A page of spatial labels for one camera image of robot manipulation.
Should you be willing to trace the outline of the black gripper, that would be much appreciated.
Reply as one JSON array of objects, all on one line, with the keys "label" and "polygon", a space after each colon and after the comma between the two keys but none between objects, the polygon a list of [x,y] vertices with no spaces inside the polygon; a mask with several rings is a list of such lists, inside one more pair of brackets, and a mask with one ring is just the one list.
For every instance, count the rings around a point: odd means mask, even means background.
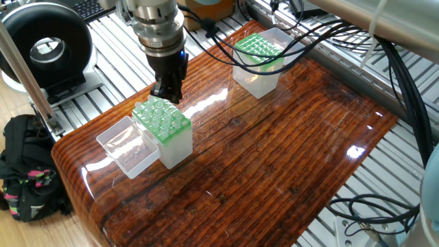
[{"label": "black gripper", "polygon": [[[186,79],[188,61],[189,54],[183,49],[169,56],[150,56],[150,67],[154,70],[156,79],[151,88],[151,95],[179,104],[182,99],[182,81]],[[169,77],[171,97],[168,92],[167,78]]]}]

